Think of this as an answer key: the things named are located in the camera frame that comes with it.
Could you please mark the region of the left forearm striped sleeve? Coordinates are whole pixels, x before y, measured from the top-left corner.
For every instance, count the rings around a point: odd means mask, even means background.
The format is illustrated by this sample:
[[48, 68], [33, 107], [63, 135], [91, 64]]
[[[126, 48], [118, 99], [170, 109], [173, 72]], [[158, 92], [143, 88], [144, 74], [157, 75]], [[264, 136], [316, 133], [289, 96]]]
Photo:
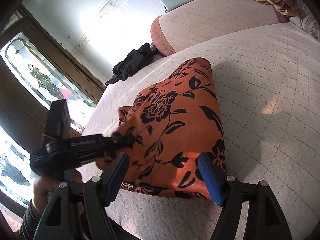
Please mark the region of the left forearm striped sleeve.
[[30, 201], [30, 205], [23, 216], [21, 227], [14, 233], [15, 239], [33, 240], [40, 219], [41, 214], [36, 211], [33, 202]]

